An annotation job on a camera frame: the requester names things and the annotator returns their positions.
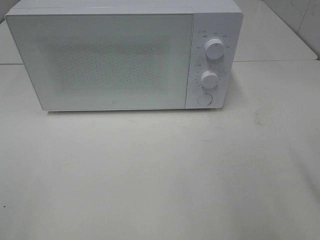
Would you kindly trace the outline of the round white door button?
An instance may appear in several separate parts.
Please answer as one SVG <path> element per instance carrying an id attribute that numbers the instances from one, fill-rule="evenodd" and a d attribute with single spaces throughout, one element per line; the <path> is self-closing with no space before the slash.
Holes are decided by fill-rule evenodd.
<path id="1" fill-rule="evenodd" d="M 211 94 L 204 93 L 197 98 L 197 103 L 201 106 L 209 106 L 213 101 Z"/>

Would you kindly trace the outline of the white timer knob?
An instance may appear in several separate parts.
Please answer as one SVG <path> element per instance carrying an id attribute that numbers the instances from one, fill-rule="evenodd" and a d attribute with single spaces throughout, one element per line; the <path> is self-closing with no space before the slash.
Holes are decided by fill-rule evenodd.
<path id="1" fill-rule="evenodd" d="M 205 71 L 200 76 L 201 86 L 205 89 L 213 89 L 219 83 L 219 77 L 214 71 Z"/>

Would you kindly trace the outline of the white microwave door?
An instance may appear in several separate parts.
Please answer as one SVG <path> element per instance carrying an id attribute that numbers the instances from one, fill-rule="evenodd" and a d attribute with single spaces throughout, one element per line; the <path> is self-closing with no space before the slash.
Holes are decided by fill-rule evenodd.
<path id="1" fill-rule="evenodd" d="M 46 111 L 185 106 L 192 14 L 21 15 L 7 23 Z"/>

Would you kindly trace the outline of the upper white power knob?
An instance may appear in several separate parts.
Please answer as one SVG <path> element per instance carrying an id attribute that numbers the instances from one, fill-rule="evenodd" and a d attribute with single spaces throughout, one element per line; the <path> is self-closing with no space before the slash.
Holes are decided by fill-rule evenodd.
<path id="1" fill-rule="evenodd" d="M 217 60 L 225 53 L 225 41 L 219 36 L 208 38 L 203 46 L 205 55 L 210 60 Z"/>

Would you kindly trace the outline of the white microwave oven body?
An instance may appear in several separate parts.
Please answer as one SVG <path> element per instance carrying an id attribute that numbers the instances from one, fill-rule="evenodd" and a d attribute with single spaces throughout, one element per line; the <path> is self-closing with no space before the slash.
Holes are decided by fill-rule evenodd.
<path id="1" fill-rule="evenodd" d="M 184 107 L 91 111 L 221 108 L 224 104 L 228 82 L 231 77 L 231 69 L 244 17 L 241 9 L 232 0 L 21 0 L 8 11 L 5 15 L 5 20 L 7 22 L 9 16 L 183 14 L 191 14 L 193 16 Z M 211 60 L 206 57 L 204 43 L 214 36 L 218 36 L 225 41 L 225 49 L 221 58 Z M 206 89 L 202 87 L 200 76 L 206 71 L 217 73 L 218 84 L 215 88 Z M 212 103 L 210 105 L 203 106 L 198 104 L 197 98 L 202 94 L 212 95 Z"/>

